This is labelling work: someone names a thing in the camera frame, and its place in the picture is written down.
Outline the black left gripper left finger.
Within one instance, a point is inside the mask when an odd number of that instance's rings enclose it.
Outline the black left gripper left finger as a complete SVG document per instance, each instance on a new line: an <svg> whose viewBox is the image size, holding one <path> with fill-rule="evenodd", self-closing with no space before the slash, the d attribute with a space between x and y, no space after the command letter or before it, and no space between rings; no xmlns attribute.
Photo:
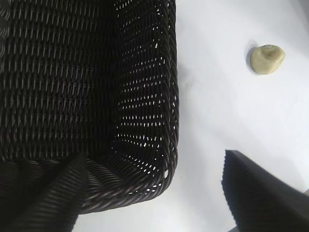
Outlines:
<svg viewBox="0 0 309 232"><path fill-rule="evenodd" d="M2 232L70 232L86 193L86 157L0 164Z"/></svg>

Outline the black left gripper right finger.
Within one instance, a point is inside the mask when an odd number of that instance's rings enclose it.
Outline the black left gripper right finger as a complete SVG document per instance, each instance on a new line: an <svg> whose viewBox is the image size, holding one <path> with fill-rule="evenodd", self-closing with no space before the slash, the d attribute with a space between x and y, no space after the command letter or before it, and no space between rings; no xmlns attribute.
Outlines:
<svg viewBox="0 0 309 232"><path fill-rule="evenodd" d="M226 150L222 188L238 229L308 229L309 197L239 151Z"/></svg>

